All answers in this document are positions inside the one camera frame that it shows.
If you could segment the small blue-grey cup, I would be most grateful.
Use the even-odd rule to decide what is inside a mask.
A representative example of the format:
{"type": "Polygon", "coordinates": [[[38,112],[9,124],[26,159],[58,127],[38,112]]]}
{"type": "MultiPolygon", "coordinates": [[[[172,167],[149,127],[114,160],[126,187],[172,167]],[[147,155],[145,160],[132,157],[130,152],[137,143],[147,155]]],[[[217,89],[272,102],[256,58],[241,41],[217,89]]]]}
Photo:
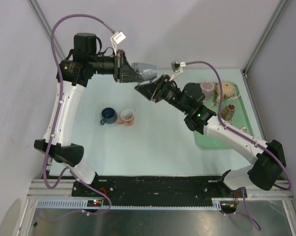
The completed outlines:
{"type": "Polygon", "coordinates": [[[143,78],[142,81],[132,80],[131,83],[142,83],[152,81],[157,77],[157,66],[153,64],[141,63],[141,62],[133,62],[131,63],[131,67],[143,78]]]}

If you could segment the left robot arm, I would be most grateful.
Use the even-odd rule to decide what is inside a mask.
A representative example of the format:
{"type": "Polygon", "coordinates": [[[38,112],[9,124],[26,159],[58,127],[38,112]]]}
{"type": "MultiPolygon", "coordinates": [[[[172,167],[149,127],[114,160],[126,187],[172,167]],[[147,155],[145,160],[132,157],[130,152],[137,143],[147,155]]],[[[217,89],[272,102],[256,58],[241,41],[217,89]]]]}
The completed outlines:
{"type": "Polygon", "coordinates": [[[83,160],[84,148],[71,142],[74,118],[80,99],[89,80],[95,74],[112,75],[118,83],[141,83],[143,77],[128,63],[125,52],[117,45],[126,38],[122,31],[115,32],[110,41],[112,56],[99,54],[98,37],[93,33],[74,36],[74,48],[57,63],[57,95],[49,127],[41,140],[35,140],[35,149],[68,168],[74,177],[83,181],[83,191],[95,196],[100,189],[96,176],[83,160]]]}

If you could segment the salmon pink mug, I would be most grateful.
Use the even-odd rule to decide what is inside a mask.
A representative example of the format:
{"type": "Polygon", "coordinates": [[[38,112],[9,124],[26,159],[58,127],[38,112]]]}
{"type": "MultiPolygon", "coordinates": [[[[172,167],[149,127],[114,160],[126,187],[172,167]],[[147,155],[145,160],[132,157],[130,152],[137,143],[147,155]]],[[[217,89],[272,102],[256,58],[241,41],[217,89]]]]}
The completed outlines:
{"type": "Polygon", "coordinates": [[[130,109],[124,110],[117,119],[117,123],[126,126],[132,126],[134,123],[134,112],[130,109]]]}

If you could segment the blue mug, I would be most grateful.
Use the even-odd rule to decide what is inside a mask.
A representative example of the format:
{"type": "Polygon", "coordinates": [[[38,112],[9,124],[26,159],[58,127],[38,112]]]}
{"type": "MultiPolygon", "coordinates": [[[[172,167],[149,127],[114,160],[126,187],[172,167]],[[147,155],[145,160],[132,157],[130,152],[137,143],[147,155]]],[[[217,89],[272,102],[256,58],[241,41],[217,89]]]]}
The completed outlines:
{"type": "Polygon", "coordinates": [[[117,121],[117,113],[113,108],[110,107],[103,109],[101,112],[101,116],[101,125],[113,124],[117,121]]]}

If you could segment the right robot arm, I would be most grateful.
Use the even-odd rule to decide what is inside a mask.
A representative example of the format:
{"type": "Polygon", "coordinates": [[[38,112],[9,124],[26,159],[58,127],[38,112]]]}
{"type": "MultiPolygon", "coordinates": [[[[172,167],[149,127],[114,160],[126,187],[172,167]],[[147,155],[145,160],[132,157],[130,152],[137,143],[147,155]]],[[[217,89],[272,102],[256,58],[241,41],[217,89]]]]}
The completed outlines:
{"type": "Polygon", "coordinates": [[[218,184],[219,194],[229,197],[235,190],[251,185],[265,191],[274,187],[285,166],[282,145],[276,140],[255,139],[219,120],[217,114],[203,104],[205,95],[199,84],[187,83],[180,89],[169,79],[163,75],[155,82],[135,86],[135,90],[149,101],[168,102],[186,115],[184,122],[189,130],[226,143],[249,162],[247,167],[223,174],[218,184]]]}

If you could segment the brown striped cup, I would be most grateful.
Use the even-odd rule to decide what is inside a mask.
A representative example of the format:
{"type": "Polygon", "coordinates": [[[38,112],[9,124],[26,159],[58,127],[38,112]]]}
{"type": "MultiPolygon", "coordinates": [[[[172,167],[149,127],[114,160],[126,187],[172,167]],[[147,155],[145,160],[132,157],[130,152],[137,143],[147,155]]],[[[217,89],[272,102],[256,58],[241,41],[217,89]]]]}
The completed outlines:
{"type": "Polygon", "coordinates": [[[231,121],[235,114],[236,107],[234,104],[227,105],[221,112],[221,117],[225,121],[231,121]]]}

